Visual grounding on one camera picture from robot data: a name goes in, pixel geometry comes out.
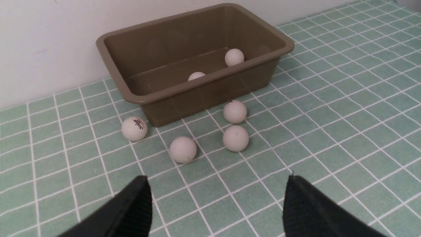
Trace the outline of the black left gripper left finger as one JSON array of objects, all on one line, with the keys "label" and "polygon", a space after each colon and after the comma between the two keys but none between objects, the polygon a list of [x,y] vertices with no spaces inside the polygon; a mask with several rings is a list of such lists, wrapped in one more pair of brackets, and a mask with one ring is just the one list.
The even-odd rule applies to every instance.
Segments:
[{"label": "black left gripper left finger", "polygon": [[60,237],[147,237],[152,226],[151,187],[139,175],[117,195]]}]

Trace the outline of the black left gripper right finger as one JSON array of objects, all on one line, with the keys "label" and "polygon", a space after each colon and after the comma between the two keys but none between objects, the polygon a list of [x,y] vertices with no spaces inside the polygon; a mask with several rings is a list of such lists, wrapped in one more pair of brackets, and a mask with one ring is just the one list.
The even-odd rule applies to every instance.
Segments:
[{"label": "black left gripper right finger", "polygon": [[283,205],[287,237],[382,237],[299,175],[290,175]]}]

